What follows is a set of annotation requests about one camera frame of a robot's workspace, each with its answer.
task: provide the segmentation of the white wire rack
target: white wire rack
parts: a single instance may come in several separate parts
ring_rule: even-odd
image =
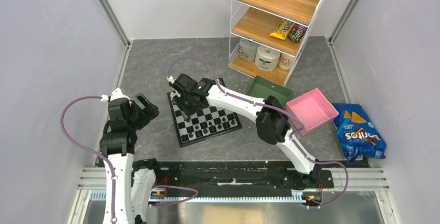
[[[318,14],[319,14],[319,11],[320,11],[320,9],[321,9],[321,6],[322,6],[322,3],[323,3],[323,2],[324,2],[324,0],[320,0],[320,1],[319,1],[318,5],[317,5],[317,7],[316,7],[316,10],[315,10],[315,12],[314,12],[314,14],[313,14],[313,16],[312,16],[312,19],[311,19],[311,21],[310,21],[310,23],[309,23],[308,25],[305,25],[305,24],[303,24],[303,23],[299,23],[299,22],[297,22],[297,21],[294,21],[294,20],[288,19],[288,20],[290,20],[290,21],[292,21],[292,22],[294,22],[294,23],[297,23],[297,24],[300,24],[300,25],[306,26],[308,29],[307,29],[307,31],[306,31],[306,34],[305,34],[304,37],[303,37],[303,40],[302,40],[302,42],[301,42],[301,45],[299,46],[298,52],[297,52],[296,55],[295,55],[295,62],[294,62],[294,64],[293,64],[292,68],[290,69],[290,71],[289,71],[289,73],[288,73],[288,76],[286,77],[286,79],[285,79],[285,81],[284,81],[283,86],[286,85],[287,81],[289,80],[290,76],[292,75],[293,69],[295,69],[295,67],[296,67],[296,65],[297,65],[297,63],[298,63],[299,57],[300,57],[300,55],[302,54],[302,52],[303,52],[303,50],[304,50],[304,46],[305,46],[305,44],[306,44],[306,42],[307,42],[307,40],[308,40],[308,38],[309,38],[311,28],[313,27],[313,24],[314,24],[314,22],[315,22],[315,20],[316,20],[316,18],[317,18],[317,16],[318,16]],[[285,18],[285,17],[283,17],[283,16],[280,16],[280,15],[276,14],[275,12],[269,12],[269,11],[266,11],[266,10],[264,10],[264,9],[261,9],[261,8],[255,7],[255,6],[253,6],[253,5],[248,5],[248,4],[244,3],[244,2],[240,2],[240,1],[236,1],[236,0],[231,0],[231,19],[230,19],[230,34],[229,34],[229,67],[231,67],[231,68],[233,68],[233,67],[231,66],[231,63],[232,63],[232,62],[234,61],[234,59],[238,56],[238,44],[235,45],[235,46],[233,46],[233,45],[232,45],[232,42],[231,42],[231,38],[236,37],[236,36],[237,36],[237,37],[244,38],[244,39],[247,39],[247,40],[250,40],[250,41],[253,41],[254,43],[257,43],[257,44],[260,44],[260,45],[263,45],[263,46],[266,46],[266,47],[269,47],[269,48],[275,49],[275,50],[277,50],[277,51],[279,51],[279,52],[281,52],[281,53],[289,54],[289,53],[286,53],[286,52],[284,52],[284,51],[281,51],[280,49],[277,49],[277,48],[275,48],[275,47],[272,47],[272,46],[270,46],[270,45],[268,45],[268,44],[264,44],[264,43],[258,42],[258,41],[256,41],[256,40],[252,40],[252,39],[250,39],[249,37],[242,36],[242,35],[240,35],[240,34],[237,34],[237,33],[233,33],[233,32],[232,32],[233,28],[237,25],[237,23],[238,23],[238,22],[240,21],[240,19],[244,16],[244,14],[249,10],[250,7],[256,8],[256,9],[258,9],[258,10],[264,11],[264,12],[266,12],[266,13],[269,13],[269,14],[275,15],[275,16],[280,17],[280,18]]]

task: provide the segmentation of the doritos bag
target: doritos bag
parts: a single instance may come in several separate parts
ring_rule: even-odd
[[[358,155],[385,158],[387,144],[358,104],[333,104],[339,115],[333,120],[344,156],[353,162]]]

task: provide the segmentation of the pink bin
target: pink bin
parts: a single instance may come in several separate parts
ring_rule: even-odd
[[[285,110],[304,124],[305,128],[299,131],[302,136],[332,121],[339,114],[318,88],[289,101]],[[296,128],[301,127],[298,122],[291,121]]]

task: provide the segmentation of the chip bag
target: chip bag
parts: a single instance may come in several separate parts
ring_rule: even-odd
[[[358,104],[333,104],[339,115],[333,120],[344,156],[353,162],[358,155],[385,158],[387,144]]]
[[[269,36],[276,37],[281,40],[286,40],[287,35],[292,28],[293,22],[283,19],[281,20],[280,24],[278,24],[277,29],[274,32],[270,33]]]

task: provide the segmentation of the white wall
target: white wall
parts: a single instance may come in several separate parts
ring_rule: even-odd
[[[129,39],[229,37],[230,0],[108,0]],[[329,37],[349,0],[327,0],[312,35]]]
[[[310,35],[329,38],[349,2],[350,0],[325,0]]]
[[[110,93],[123,46],[97,0],[0,4],[1,223],[66,223],[92,156],[62,134],[71,100]],[[105,104],[78,103],[67,130],[96,148]]]
[[[383,166],[402,223],[437,223],[438,0],[360,0],[336,40],[353,100],[388,143]]]

